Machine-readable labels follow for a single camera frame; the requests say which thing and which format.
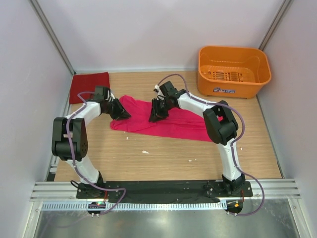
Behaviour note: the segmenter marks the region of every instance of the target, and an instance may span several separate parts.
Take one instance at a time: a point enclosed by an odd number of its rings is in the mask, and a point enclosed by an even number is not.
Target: wooden tabletop
[[[115,97],[123,95],[150,102],[155,97],[154,86],[175,72],[111,73],[110,87]],[[196,86],[197,73],[182,74],[189,91],[209,101],[226,100],[243,116],[246,130],[237,142],[242,169],[259,179],[281,178],[264,119],[256,98],[236,99],[202,96]],[[173,85],[183,89],[183,81],[170,78]],[[109,115],[101,115],[87,127],[88,155],[104,180],[190,180],[220,179],[222,164],[219,151],[212,142],[149,136],[111,130]],[[79,180],[73,169],[60,161],[55,181]]]

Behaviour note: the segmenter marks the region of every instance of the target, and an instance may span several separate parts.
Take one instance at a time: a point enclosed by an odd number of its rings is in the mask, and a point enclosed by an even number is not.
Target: orange plastic basket
[[[256,48],[206,46],[199,51],[201,94],[252,98],[271,80],[267,57]]]

